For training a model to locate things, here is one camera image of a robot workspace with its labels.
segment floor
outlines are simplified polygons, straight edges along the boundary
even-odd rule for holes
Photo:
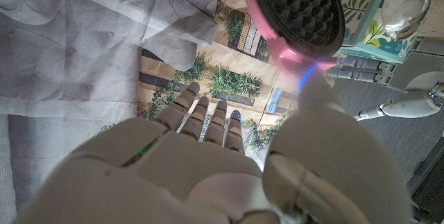
[[[375,83],[346,79],[336,79],[334,92],[350,115],[401,93]],[[418,119],[380,117],[360,123],[396,157],[408,181],[442,136],[444,111]]]

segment green leaves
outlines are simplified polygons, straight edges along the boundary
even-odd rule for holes
[[[379,39],[377,39],[377,38],[370,40],[368,42],[368,44],[375,47],[375,48],[379,48],[381,46],[381,44],[379,43]]]
[[[194,65],[187,71],[176,71],[173,75],[178,81],[184,81],[186,85],[189,85],[193,81],[200,81],[203,79],[203,72],[207,68],[207,63],[205,61],[205,56],[207,54],[204,52],[202,54],[198,53]]]
[[[360,7],[362,6],[362,4],[363,4],[365,1],[366,1],[366,0],[361,0],[361,1],[359,2],[358,7],[360,8]]]
[[[259,78],[248,73],[236,74],[228,71],[221,64],[209,67],[209,69],[213,73],[208,85],[212,96],[224,94],[227,100],[235,96],[245,96],[252,101],[259,96],[262,83]]]
[[[350,23],[356,16],[357,20],[360,20],[368,6],[368,2],[364,5],[367,0],[359,0],[359,4],[355,7],[357,1],[358,0],[349,0],[348,3],[342,5],[346,24]]]
[[[228,40],[230,42],[238,42],[244,27],[244,19],[240,18],[240,14],[236,10],[231,10],[223,24],[228,34]]]
[[[355,15],[357,14],[357,12],[353,13],[350,17],[348,17],[348,19],[345,21],[345,23],[349,23],[350,21],[352,21],[352,19],[355,17]]]
[[[378,26],[376,20],[372,20],[370,26],[368,26],[367,33],[372,36],[381,35],[384,32],[384,27]]]
[[[354,7],[356,5],[356,1],[357,0],[352,0],[352,7]]]
[[[246,143],[247,146],[256,149],[263,149],[267,144],[270,143],[276,131],[279,130],[280,126],[284,123],[284,120],[289,115],[289,110],[285,110],[282,114],[282,117],[276,121],[276,124],[271,127],[259,126],[253,119],[248,119],[244,121],[242,124],[244,126],[251,127],[251,137],[250,140]]]
[[[187,71],[176,71],[171,80],[163,88],[154,92],[153,99],[148,103],[148,110],[146,111],[146,118],[148,120],[153,120],[160,111],[176,99],[174,92],[179,90],[178,83],[180,81],[184,81],[186,85],[189,85],[193,81],[203,79],[203,72],[207,67],[205,61],[206,55],[206,53],[198,53],[191,69]]]
[[[381,35],[382,33],[384,33],[384,27],[382,26],[382,24],[378,26],[377,21],[372,20],[366,32],[366,36],[370,35],[370,38],[367,40],[366,44],[371,45],[375,48],[379,48],[381,46],[381,43],[379,43],[379,39],[376,36]]]

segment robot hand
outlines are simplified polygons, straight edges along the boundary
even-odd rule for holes
[[[16,223],[406,223],[394,159],[343,113],[318,70],[300,87],[300,111],[274,136],[264,172],[244,155],[238,111],[224,129],[226,102],[202,142],[205,97],[176,132],[192,83],[154,121],[129,119],[74,150]]]

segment robotic finger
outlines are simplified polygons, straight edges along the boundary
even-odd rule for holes
[[[174,102],[170,103],[154,118],[154,121],[163,124],[169,130],[176,131],[182,123],[184,115],[193,105],[199,89],[199,84],[192,82]]]
[[[206,96],[202,97],[199,102],[197,102],[193,113],[191,113],[182,130],[180,130],[180,134],[189,135],[196,141],[199,140],[200,133],[202,132],[203,122],[207,114],[208,103],[209,100]]]
[[[209,141],[219,146],[223,144],[223,134],[225,132],[225,116],[227,114],[227,102],[220,100],[214,110],[213,117],[203,141]]]

